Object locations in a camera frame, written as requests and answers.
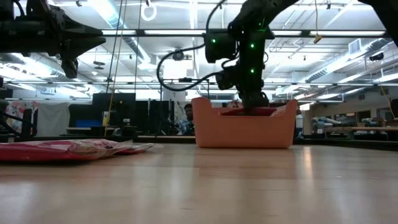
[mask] black monitor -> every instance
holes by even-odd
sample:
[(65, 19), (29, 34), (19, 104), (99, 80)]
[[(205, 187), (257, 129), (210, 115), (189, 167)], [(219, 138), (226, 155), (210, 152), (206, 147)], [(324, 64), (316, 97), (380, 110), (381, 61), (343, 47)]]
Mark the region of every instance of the black monitor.
[[(94, 117), (103, 120), (104, 112), (109, 111), (112, 93), (95, 93), (93, 95)], [(136, 106), (135, 93), (114, 93), (109, 119), (110, 126), (132, 124)]]

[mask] wooden tabletop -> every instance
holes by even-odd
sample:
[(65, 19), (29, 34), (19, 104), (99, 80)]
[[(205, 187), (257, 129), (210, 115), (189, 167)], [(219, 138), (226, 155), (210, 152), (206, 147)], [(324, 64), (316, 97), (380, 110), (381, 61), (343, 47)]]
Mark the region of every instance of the wooden tabletop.
[(398, 154), (328, 146), (163, 149), (0, 164), (0, 223), (396, 223)]

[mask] pink plastic bag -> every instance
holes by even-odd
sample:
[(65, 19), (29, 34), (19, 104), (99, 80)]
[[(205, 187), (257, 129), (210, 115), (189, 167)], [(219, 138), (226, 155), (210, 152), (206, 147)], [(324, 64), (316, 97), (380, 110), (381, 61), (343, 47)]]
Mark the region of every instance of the pink plastic bag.
[(155, 144), (105, 139), (31, 141), (0, 144), (0, 161), (95, 160), (113, 154), (137, 154)]

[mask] orange bin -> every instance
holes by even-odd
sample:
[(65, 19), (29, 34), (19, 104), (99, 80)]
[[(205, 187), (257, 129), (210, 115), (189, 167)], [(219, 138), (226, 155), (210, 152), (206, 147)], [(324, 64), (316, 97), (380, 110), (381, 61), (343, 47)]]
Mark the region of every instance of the orange bin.
[(288, 148), (293, 143), (297, 100), (270, 116), (222, 116), (233, 108), (212, 108), (206, 98), (192, 100), (199, 147)]

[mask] person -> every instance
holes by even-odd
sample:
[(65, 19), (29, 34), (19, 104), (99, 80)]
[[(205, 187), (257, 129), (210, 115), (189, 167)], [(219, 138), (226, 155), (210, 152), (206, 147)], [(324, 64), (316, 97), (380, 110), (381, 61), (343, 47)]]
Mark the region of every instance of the person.
[(184, 106), (185, 115), (187, 119), (182, 119), (178, 123), (180, 132), (178, 135), (193, 136), (195, 135), (195, 126), (193, 124), (193, 110), (192, 104), (187, 104)]

